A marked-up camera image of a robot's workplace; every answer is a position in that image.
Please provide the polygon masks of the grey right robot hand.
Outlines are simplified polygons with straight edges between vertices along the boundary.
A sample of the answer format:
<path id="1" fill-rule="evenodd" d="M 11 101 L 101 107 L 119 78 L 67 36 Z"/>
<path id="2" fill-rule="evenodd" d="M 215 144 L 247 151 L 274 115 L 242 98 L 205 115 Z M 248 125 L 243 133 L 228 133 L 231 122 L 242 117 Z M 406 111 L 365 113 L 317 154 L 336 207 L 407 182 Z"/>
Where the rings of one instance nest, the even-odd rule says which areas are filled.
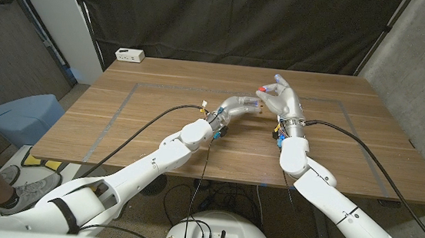
<path id="1" fill-rule="evenodd" d="M 299 97 L 280 74 L 274 76 L 275 83 L 262 86 L 256 95 L 275 113 L 285 128 L 288 137 L 305 137 L 306 121 Z"/>

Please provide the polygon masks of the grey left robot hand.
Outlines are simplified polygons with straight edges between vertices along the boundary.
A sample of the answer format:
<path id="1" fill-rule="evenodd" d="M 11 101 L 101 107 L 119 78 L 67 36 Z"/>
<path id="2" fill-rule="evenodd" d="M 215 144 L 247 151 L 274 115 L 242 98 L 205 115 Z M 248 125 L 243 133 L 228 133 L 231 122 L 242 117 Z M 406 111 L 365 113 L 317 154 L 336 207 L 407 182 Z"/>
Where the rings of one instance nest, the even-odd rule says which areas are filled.
<path id="1" fill-rule="evenodd" d="M 228 126 L 234 117 L 260 111 L 261 103 L 259 98 L 232 96 L 222 102 L 215 111 L 211 112 L 206 121 L 210 124 L 212 131 L 217 131 L 220 127 Z"/>

